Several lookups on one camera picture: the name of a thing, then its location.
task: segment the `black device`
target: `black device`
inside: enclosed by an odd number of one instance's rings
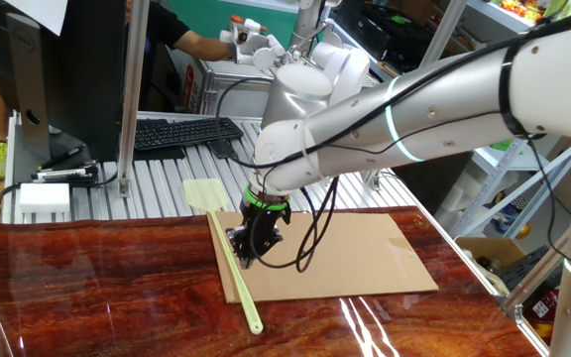
[[[433,32],[401,17],[402,13],[386,7],[346,0],[335,21],[376,60],[407,72],[419,66]]]
[[[84,149],[85,149],[85,144],[82,144],[82,145],[79,145],[75,148],[72,148],[70,151],[67,151],[67,152],[45,162],[41,166],[39,166],[39,171],[45,170],[45,169],[50,169],[52,166],[54,166],[56,164],[60,164],[60,163],[64,162],[65,160],[73,157],[74,155],[81,153]]]
[[[0,92],[22,115],[15,178],[85,144],[81,161],[116,161],[126,45],[124,0],[67,3],[60,35],[0,7]],[[62,130],[48,134],[48,124]]]
[[[171,146],[189,146],[197,144],[206,144],[209,142],[222,139],[239,139],[244,136],[235,123],[229,118],[219,118],[220,136],[217,136],[215,128],[215,119],[198,119],[181,122],[161,122],[152,120],[151,122],[139,123],[136,130],[136,150],[144,151],[151,149],[166,148]],[[210,145],[211,150],[220,148],[219,145]],[[222,148],[222,150],[213,150],[219,155],[218,157],[230,157],[232,148]]]

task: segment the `keyboard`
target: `keyboard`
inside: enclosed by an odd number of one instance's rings
[[[229,118],[219,118],[219,131],[222,139],[239,139],[244,136],[244,132]],[[144,151],[205,144],[217,138],[214,118],[173,123],[166,120],[145,120],[138,122],[135,149]]]

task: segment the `black cable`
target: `black cable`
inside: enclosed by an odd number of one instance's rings
[[[545,181],[545,185],[547,186],[548,191],[550,192],[550,209],[552,211],[552,213],[550,214],[550,223],[548,224],[547,227],[547,243],[549,244],[550,248],[552,248],[553,251],[555,251],[558,255],[560,255],[561,257],[565,258],[567,261],[571,262],[571,258],[567,256],[567,254],[563,253],[560,249],[556,248],[556,246],[554,245],[554,242],[552,242],[552,228],[554,228],[554,220],[556,217],[556,206],[555,206],[555,200],[556,200],[556,196],[554,195],[554,191],[552,190],[552,184],[550,183],[549,178],[547,177],[547,174],[545,173],[545,169],[543,168],[543,164],[541,163],[541,158],[538,154],[538,152],[536,151],[536,147],[534,146],[534,142],[532,140],[528,141],[528,144],[530,145],[530,148],[532,149],[532,152],[534,153],[534,158],[536,159],[536,163],[539,166],[539,171],[541,172],[541,175],[543,176],[543,180]]]
[[[1,202],[4,200],[4,196],[7,193],[12,192],[13,190],[21,187],[21,184],[22,184],[21,182],[16,182],[16,183],[13,183],[13,184],[11,184],[11,185],[9,185],[9,186],[7,186],[1,190],[1,192],[0,192],[0,221],[3,218]]]
[[[309,208],[310,211],[312,213],[312,218],[316,217],[316,209],[314,209],[314,203],[312,202],[312,198],[310,198],[309,193],[307,193],[307,189],[305,189],[305,187],[301,187],[299,189],[301,191],[301,193],[303,194],[303,196],[305,197],[305,199],[307,200],[307,204],[309,204]],[[318,240],[318,225],[317,224],[313,224],[314,226],[314,239],[312,241],[316,242]],[[307,245],[307,239],[303,238],[303,240],[301,241],[301,244],[298,246],[298,252],[296,253],[296,256],[300,256],[302,253],[302,250],[305,249],[305,245]],[[309,257],[307,257],[307,262],[305,263],[305,267],[303,269],[301,269],[300,267],[300,262],[296,263],[296,270],[299,271],[300,273],[303,273],[306,269],[307,266],[309,266],[310,261],[312,260],[312,257],[314,256],[314,253],[312,252]]]
[[[261,78],[261,77],[249,77],[249,78],[243,78],[240,80],[237,80],[236,82],[232,83],[231,85],[228,86],[228,88],[226,88],[226,90],[224,90],[224,92],[222,93],[222,96],[219,98],[219,101],[217,102],[217,107],[215,109],[215,135],[217,136],[217,141],[219,141],[220,145],[223,145],[223,141],[224,139],[222,138],[221,135],[221,129],[219,126],[219,117],[220,117],[220,113],[222,111],[222,103],[224,102],[224,98],[226,97],[226,94],[228,94],[228,92],[230,92],[234,87],[245,83],[247,81],[262,81],[262,82],[266,82],[266,83],[272,83],[273,80],[272,79],[268,79],[268,78]],[[242,167],[246,167],[246,168],[250,168],[253,169],[253,164],[249,164],[249,163],[244,163],[241,160],[235,158],[235,157],[230,157],[228,158],[230,160],[232,160],[233,162],[237,163],[237,165],[240,165]],[[275,168],[277,165],[272,166],[272,167],[267,167],[264,169],[270,169],[270,168]]]
[[[370,150],[367,150],[367,149],[352,148],[352,147],[346,147],[346,146],[341,146],[341,145],[328,145],[327,147],[328,147],[328,148],[337,148],[337,149],[344,149],[344,150],[359,151],[359,152],[364,152],[364,153],[372,154],[372,155],[379,155],[379,154],[382,154],[382,153],[384,153],[385,151],[391,149],[393,146],[395,146],[397,143],[401,142],[402,140],[404,140],[404,139],[406,139],[406,138],[408,138],[408,137],[411,137],[411,136],[413,136],[413,135],[415,135],[415,134],[419,134],[419,133],[425,132],[425,131],[430,130],[430,129],[439,128],[439,127],[444,126],[444,125],[446,125],[446,124],[452,124],[452,123],[457,123],[457,122],[461,122],[461,121],[465,121],[465,120],[476,119],[476,118],[478,118],[478,117],[480,117],[480,116],[489,115],[489,114],[500,114],[500,112],[497,111],[497,110],[496,110],[496,111],[490,111],[490,112],[485,112],[485,113],[481,113],[481,114],[477,114],[477,115],[469,115],[469,116],[464,117],[464,118],[458,118],[458,119],[453,119],[453,120],[445,121],[445,122],[442,122],[442,123],[434,124],[434,125],[431,125],[431,126],[429,126],[429,127],[422,128],[422,129],[416,130],[416,131],[414,131],[414,132],[408,133],[408,134],[406,134],[406,135],[403,135],[403,136],[399,137],[397,140],[391,142],[391,143],[390,143],[389,145],[387,145],[384,149],[379,150],[379,151],[376,151],[376,152],[375,152],[375,151],[370,151]]]
[[[303,242],[306,242],[307,237],[309,237],[309,235],[311,234],[312,230],[314,229],[314,225],[318,223],[318,220],[320,219],[321,214],[323,213],[323,211],[325,210],[325,206],[328,203],[328,200],[330,198],[330,196],[332,197],[332,203],[330,205],[330,209],[328,211],[328,215],[327,215],[327,220],[325,221],[325,225],[323,226],[323,229],[321,230],[320,235],[318,236],[318,239],[315,240],[312,244],[312,246],[305,252],[301,252],[300,246],[299,246],[299,254],[297,254],[296,259],[294,259],[291,262],[288,263],[284,263],[284,264],[271,264],[268,263],[266,261],[264,261],[262,259],[262,257],[259,255],[259,253],[257,252],[257,249],[255,248],[255,232],[257,229],[257,225],[258,225],[258,221],[259,221],[259,217],[261,217],[263,214],[260,214],[257,216],[257,218],[255,219],[255,221],[253,222],[252,226],[251,226],[251,231],[250,231],[250,247],[251,250],[253,251],[253,254],[255,255],[255,258],[263,265],[265,265],[268,268],[273,268],[273,269],[283,269],[283,268],[287,268],[293,265],[297,265],[299,264],[300,261],[302,261],[303,259],[305,259],[306,257],[308,257],[310,254],[313,254],[314,249],[316,249],[316,247],[318,246],[318,244],[321,242],[327,227],[329,226],[329,222],[332,218],[332,215],[334,213],[334,207],[335,207],[335,203],[336,203],[336,192],[338,190],[338,178],[336,177],[334,178],[334,180],[332,181],[332,184],[330,185],[330,187],[327,190],[327,193],[325,194],[325,199],[323,199],[323,202],[321,203],[321,207],[319,209],[319,211],[316,213],[316,216],[313,217],[312,223],[310,224],[310,227],[308,228],[305,237],[303,238]],[[306,269],[309,266],[309,261],[306,262],[304,269]]]

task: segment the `wooden table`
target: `wooden table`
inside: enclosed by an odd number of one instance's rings
[[[357,211],[389,213],[440,290],[259,302],[259,336],[240,305],[225,303],[205,216],[0,225],[6,348],[14,356],[538,355],[415,207]]]

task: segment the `paper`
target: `paper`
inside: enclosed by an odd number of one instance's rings
[[[217,217],[224,229],[242,221],[239,213],[218,212]],[[310,222],[311,215],[306,213],[293,213],[290,225],[279,221],[284,241],[264,255],[264,260],[273,264],[293,260]],[[214,234],[211,223],[226,300],[239,301],[226,258]],[[248,270],[240,267],[240,272],[254,301],[437,290],[437,284],[387,214],[335,213],[311,265],[303,274],[297,272],[295,266],[276,270],[257,261]]]
[[[6,0],[6,2],[60,36],[67,0]]]

